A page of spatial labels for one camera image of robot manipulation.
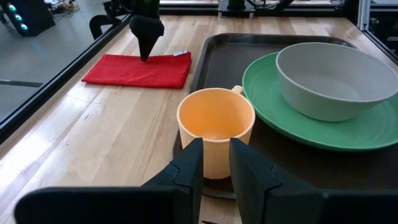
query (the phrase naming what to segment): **wooden table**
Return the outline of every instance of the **wooden table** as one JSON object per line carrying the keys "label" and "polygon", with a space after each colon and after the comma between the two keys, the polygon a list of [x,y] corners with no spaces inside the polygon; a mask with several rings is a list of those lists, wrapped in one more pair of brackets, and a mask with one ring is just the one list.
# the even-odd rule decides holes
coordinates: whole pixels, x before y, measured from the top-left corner
{"label": "wooden table", "polygon": [[[329,35],[391,62],[344,18],[227,19],[167,16],[152,55],[192,52],[184,89],[87,85],[80,79],[103,54],[139,55],[128,27],[0,146],[0,223],[27,192],[47,186],[141,185],[172,158],[176,110],[189,92],[204,41],[225,32]],[[241,223],[235,202],[202,198],[201,220]]]}

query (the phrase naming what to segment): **red towel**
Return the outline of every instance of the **red towel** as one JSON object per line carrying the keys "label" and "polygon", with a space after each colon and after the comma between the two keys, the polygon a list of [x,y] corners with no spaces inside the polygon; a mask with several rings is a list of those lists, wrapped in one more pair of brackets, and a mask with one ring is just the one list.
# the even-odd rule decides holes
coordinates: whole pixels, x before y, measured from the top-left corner
{"label": "red towel", "polygon": [[183,88],[191,66],[191,52],[178,56],[140,57],[103,55],[83,82],[152,88]]}

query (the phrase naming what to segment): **small white label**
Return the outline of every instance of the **small white label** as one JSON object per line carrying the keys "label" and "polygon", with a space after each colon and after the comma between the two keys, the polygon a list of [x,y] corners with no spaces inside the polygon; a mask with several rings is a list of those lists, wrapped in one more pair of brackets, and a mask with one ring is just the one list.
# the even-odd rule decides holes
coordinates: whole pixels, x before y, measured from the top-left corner
{"label": "small white label", "polygon": [[173,54],[173,56],[175,57],[175,56],[179,56],[179,55],[181,55],[181,54],[186,54],[186,53],[188,53],[188,51],[186,51],[186,50],[180,51],[180,52],[175,52],[175,53]]}

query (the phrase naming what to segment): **gray floor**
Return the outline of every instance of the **gray floor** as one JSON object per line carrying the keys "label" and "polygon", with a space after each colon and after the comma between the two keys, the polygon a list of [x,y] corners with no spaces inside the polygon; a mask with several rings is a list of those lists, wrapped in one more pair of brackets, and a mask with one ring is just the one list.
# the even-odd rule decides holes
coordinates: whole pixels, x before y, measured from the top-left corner
{"label": "gray floor", "polygon": [[[105,0],[76,1],[78,12],[55,20],[55,26],[37,37],[21,37],[0,24],[0,80],[46,83],[93,42],[88,24],[93,16],[105,14]],[[36,91],[0,85],[0,124]]]}

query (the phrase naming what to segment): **black end effector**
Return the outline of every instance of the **black end effector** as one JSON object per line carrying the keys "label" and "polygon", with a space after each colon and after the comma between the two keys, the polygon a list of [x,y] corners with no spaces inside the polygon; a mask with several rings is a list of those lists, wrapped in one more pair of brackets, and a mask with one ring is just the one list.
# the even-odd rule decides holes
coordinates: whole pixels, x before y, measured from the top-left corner
{"label": "black end effector", "polygon": [[52,187],[17,203],[17,224],[198,223],[203,142],[195,139],[141,187]]}
{"label": "black end effector", "polygon": [[318,189],[238,139],[229,162],[243,224],[398,223],[397,190]]}
{"label": "black end effector", "polygon": [[133,0],[130,18],[131,32],[137,37],[141,60],[145,62],[157,39],[164,34],[159,19],[160,0]]}

